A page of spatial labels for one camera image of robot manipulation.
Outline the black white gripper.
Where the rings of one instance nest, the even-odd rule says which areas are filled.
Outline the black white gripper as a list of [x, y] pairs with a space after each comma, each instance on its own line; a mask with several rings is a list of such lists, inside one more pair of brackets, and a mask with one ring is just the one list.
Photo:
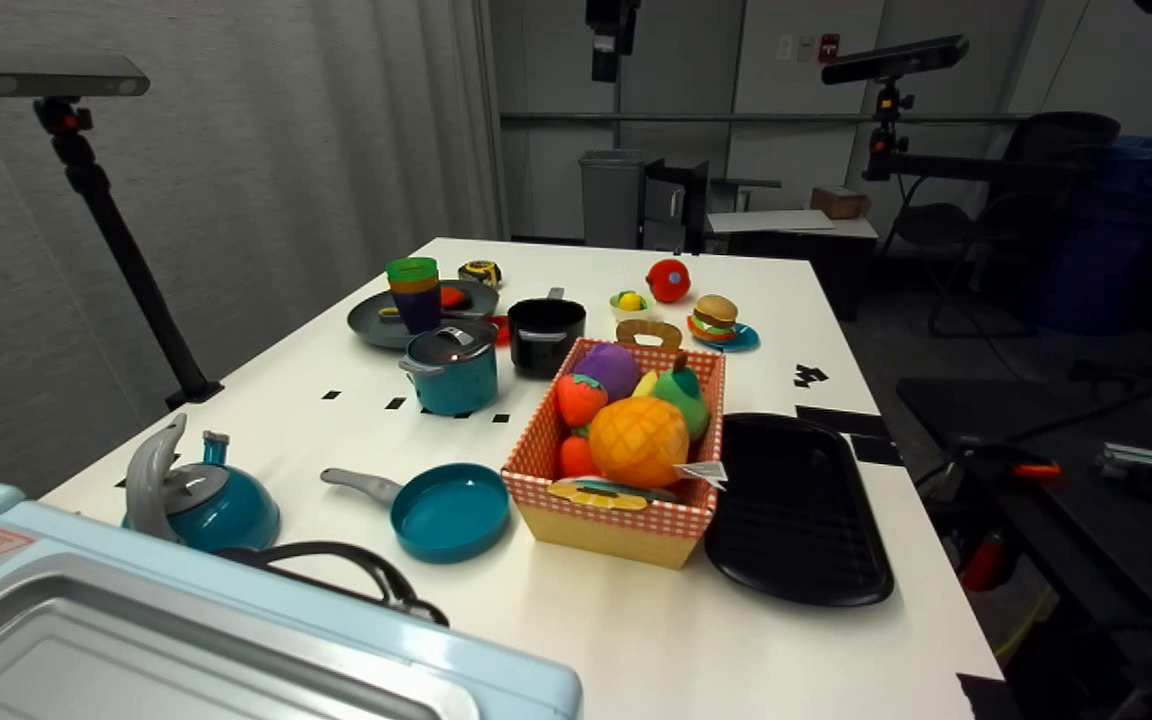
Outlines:
[[585, 0], [585, 22], [592, 32], [592, 76], [618, 79], [619, 59], [635, 43], [639, 0]]

